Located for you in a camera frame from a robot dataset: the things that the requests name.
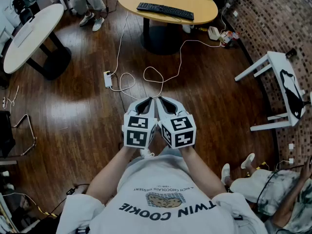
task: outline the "round table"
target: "round table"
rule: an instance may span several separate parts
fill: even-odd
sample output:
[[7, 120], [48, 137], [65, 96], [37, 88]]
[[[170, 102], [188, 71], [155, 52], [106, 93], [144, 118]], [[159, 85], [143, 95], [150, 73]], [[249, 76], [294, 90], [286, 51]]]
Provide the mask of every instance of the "round table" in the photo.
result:
[[[53, 33], [53, 29], [61, 19], [63, 12], [64, 8], [61, 4], [53, 4], [39, 11], [35, 14], [35, 18], [25, 24], [32, 27], [33, 31], [19, 47], [14, 42], [10, 44], [3, 65], [6, 73], [11, 74], [17, 71], [26, 62], [48, 80], [56, 79], [64, 72], [71, 60], [71, 51], [69, 48], [64, 47]], [[15, 38], [19, 37], [23, 27], [19, 30]], [[50, 52], [42, 44], [48, 37], [56, 45], [57, 50]], [[31, 56], [38, 48], [48, 56], [43, 67], [31, 59]]]
[[[178, 32], [179, 24], [204, 24], [212, 21], [218, 14], [218, 8], [213, 0], [118, 0], [125, 9], [144, 17], [142, 45], [150, 52], [159, 55], [170, 55], [179, 50], [182, 39]], [[194, 13], [194, 20], [174, 18], [154, 12], [137, 10], [140, 2], [165, 5]], [[149, 20], [168, 23], [167, 26], [149, 26]]]

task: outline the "cookie graphic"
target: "cookie graphic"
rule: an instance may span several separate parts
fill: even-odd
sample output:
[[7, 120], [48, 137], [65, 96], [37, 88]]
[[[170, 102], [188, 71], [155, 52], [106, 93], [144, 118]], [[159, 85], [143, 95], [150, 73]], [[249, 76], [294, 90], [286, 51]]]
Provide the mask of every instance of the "cookie graphic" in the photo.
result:
[[182, 204], [182, 201], [179, 198], [170, 198], [167, 201], [168, 201], [168, 204], [164, 206], [165, 208], [174, 208]]
[[148, 199], [154, 204], [157, 205], [159, 207], [165, 207], [166, 205], [168, 205], [168, 200], [159, 197], [157, 195], [154, 194], [150, 194], [148, 195]]

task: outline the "hand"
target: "hand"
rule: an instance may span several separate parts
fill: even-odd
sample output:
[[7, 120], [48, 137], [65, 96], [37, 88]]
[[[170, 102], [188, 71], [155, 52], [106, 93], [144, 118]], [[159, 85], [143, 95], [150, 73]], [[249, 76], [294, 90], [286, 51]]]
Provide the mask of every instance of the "hand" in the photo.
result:
[[312, 164], [310, 165], [311, 158], [312, 156], [308, 157], [308, 160], [301, 169], [300, 179], [304, 182], [306, 182], [308, 178], [312, 176]]

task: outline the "white sneaker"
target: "white sneaker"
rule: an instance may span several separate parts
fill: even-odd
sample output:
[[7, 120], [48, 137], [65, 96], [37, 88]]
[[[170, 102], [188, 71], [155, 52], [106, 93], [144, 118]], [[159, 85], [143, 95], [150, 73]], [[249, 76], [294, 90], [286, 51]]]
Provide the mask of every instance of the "white sneaker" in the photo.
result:
[[143, 158], [151, 158], [155, 156], [155, 154], [151, 153], [151, 151], [148, 148], [140, 149], [140, 154], [141, 157]]
[[225, 178], [230, 177], [230, 164], [226, 163], [221, 172], [221, 182], [225, 185]]
[[88, 17], [87, 17], [87, 16], [84, 16], [84, 18], [82, 19], [82, 21], [79, 23], [79, 26], [82, 27], [82, 26], [86, 25], [87, 22], [88, 22], [89, 20], [91, 20], [93, 17], [94, 17], [94, 13], [91, 13], [91, 15], [88, 16]]
[[93, 32], [98, 31], [101, 28], [103, 23], [104, 23], [104, 18], [96, 19], [96, 21], [94, 22], [92, 31]]
[[254, 160], [254, 156], [255, 156], [254, 153], [249, 154], [247, 159], [240, 165], [240, 168], [245, 169], [247, 165], [250, 165]]
[[182, 29], [185, 33], [189, 34], [191, 32], [191, 27], [190, 25], [186, 25], [186, 24], [183, 24], [182, 25]]

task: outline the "wooden floor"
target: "wooden floor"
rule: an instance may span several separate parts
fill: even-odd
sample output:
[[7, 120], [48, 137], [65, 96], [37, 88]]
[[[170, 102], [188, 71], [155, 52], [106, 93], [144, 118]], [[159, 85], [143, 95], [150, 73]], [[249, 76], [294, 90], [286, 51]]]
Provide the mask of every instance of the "wooden floor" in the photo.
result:
[[[116, 0], [109, 0], [110, 10], [115, 3]], [[47, 81], [26, 64], [13, 74], [10, 87], [0, 91], [3, 97], [11, 90], [10, 98], [13, 98], [19, 85], [12, 124], [29, 114], [38, 138], [37, 147], [21, 158], [17, 166], [9, 168], [12, 183], [45, 211], [54, 209], [74, 183], [89, 183], [118, 152], [118, 144], [122, 142], [122, 102], [127, 109], [134, 100], [106, 89], [103, 72], [116, 67], [126, 14], [118, 6], [103, 27], [93, 33], [92, 24], [80, 28], [81, 18], [65, 12], [55, 33], [72, 51], [67, 70], [58, 79]], [[179, 53], [157, 56], [146, 51], [139, 40], [142, 30], [143, 18], [129, 13], [117, 71], [118, 77], [129, 72], [136, 78], [136, 85], [126, 92], [137, 98], [155, 96], [160, 90], [160, 84], [143, 80], [147, 66], [155, 67], [167, 79], [177, 73], [180, 58]], [[218, 44], [209, 40], [207, 32], [181, 33], [183, 39]], [[45, 44], [50, 50], [55, 49], [49, 39]], [[46, 56], [37, 50], [33, 58], [43, 64]], [[182, 61], [180, 75], [164, 84], [162, 95], [177, 99], [193, 114], [197, 126], [195, 149], [204, 161], [218, 176], [228, 162], [234, 178], [245, 175], [239, 166], [250, 152], [256, 153], [257, 165], [264, 160], [272, 165], [271, 131], [250, 132], [249, 129], [255, 122], [266, 122], [258, 83], [252, 75], [238, 83], [234, 81], [249, 66], [242, 50], [188, 42], [182, 49]], [[160, 80], [151, 70], [147, 78]], [[131, 78], [125, 77], [123, 86], [131, 84]], [[14, 130], [13, 135], [17, 145], [12, 153], [21, 152], [31, 144], [26, 123]], [[164, 146], [157, 133], [151, 151], [158, 154]]]

